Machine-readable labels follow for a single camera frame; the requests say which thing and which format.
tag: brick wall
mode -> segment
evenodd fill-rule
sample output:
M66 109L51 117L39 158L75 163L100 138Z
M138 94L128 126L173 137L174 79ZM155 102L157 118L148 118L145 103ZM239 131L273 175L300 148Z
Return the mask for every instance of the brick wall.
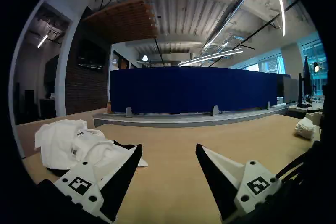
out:
M88 39L106 51L104 71L93 71L77 64L79 42ZM108 58L110 44L99 38L83 24L79 24L71 44L66 66L66 114L74 114L106 107Z

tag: folded white towel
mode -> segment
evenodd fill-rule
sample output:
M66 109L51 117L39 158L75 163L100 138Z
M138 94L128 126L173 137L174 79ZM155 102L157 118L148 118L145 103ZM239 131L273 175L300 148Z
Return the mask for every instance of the folded white towel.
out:
M294 131L295 134L312 140L314 137L315 126L312 124L311 120L309 120L307 117L304 117L297 123Z

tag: white cloth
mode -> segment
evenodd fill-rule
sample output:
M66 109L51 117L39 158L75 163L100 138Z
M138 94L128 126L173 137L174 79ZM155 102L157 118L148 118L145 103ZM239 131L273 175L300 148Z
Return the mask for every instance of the white cloth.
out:
M294 131L295 134L312 140L314 137L315 126L312 124L311 120L309 120L307 117L304 117L297 123Z
M51 169L68 170L84 159L94 165L129 150L107 140L100 130L88 129L83 120L60 120L35 134L35 149L41 147L42 163ZM140 159L138 166L148 166Z

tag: computer monitor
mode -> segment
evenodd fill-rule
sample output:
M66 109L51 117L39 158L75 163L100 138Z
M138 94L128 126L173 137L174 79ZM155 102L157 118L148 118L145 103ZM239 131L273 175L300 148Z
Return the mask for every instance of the computer monitor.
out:
M308 60L307 57L304 61L304 65L303 65L303 78L301 73L299 73L299 96L298 96L298 100L297 100L297 107L298 108L308 108L311 107L310 105L307 104L302 104L302 93L306 96L306 95L312 95L312 85L310 82L310 73L309 73L309 66L308 66Z

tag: table surface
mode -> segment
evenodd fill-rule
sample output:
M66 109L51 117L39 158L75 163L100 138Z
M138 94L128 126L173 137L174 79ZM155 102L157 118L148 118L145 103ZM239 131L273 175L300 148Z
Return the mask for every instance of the table surface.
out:
M137 168L118 212L118 223L218 223L220 214L196 158L196 144L245 163L256 159L271 172L311 147L294 136L299 119L271 115L234 124L195 128L146 128L102 125L107 139L142 144L148 167ZM40 154L23 160L32 179L55 181Z

